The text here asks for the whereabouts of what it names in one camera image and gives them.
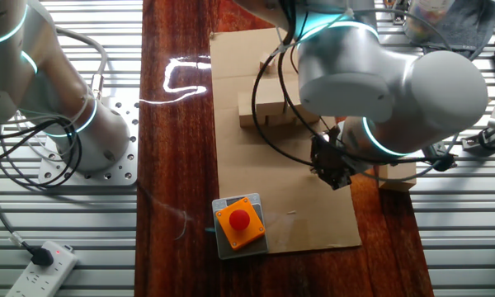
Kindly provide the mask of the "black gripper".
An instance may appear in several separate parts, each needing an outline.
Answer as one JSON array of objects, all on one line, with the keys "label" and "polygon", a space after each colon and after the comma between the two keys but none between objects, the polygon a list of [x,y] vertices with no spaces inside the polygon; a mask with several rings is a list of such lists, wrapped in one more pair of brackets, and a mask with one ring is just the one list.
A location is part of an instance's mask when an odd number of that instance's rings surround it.
[{"label": "black gripper", "polygon": [[341,129],[332,127],[312,137],[310,150],[311,173],[320,175],[334,191],[351,185],[355,167],[343,153],[345,145],[340,142]]}]

